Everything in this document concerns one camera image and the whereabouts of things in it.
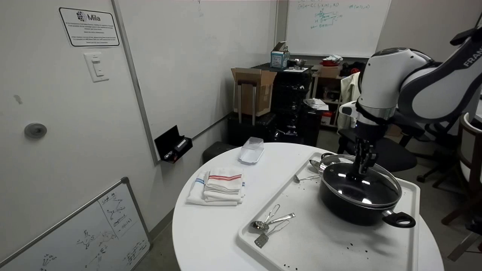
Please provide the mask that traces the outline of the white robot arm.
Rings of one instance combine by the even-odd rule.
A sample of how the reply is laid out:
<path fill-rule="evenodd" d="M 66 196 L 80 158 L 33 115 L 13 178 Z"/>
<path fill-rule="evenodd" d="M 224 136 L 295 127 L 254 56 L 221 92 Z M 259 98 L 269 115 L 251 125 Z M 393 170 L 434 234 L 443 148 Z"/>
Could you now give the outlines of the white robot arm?
<path fill-rule="evenodd" d="M 394 113 L 420 122 L 452 122 L 480 94 L 482 29 L 465 30 L 455 41 L 458 50 L 444 62 L 408 47 L 385 48 L 367 59 L 360 97 L 342 106 L 355 121 L 354 176 L 375 164 L 373 145 Z"/>

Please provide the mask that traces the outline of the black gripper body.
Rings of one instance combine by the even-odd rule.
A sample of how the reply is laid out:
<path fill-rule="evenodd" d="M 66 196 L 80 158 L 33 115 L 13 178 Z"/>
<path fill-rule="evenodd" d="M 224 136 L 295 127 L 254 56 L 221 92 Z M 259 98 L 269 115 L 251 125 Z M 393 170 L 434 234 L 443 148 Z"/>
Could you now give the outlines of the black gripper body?
<path fill-rule="evenodd" d="M 357 136 L 355 151 L 357 151 L 358 145 L 364 146 L 363 164 L 366 163 L 367 155 L 375 152 L 375 145 L 384 137 L 385 130 L 387 130 L 385 124 L 372 125 L 372 124 L 364 124 L 361 121 L 357 122 L 357 125 L 355 125 L 355 136 Z"/>

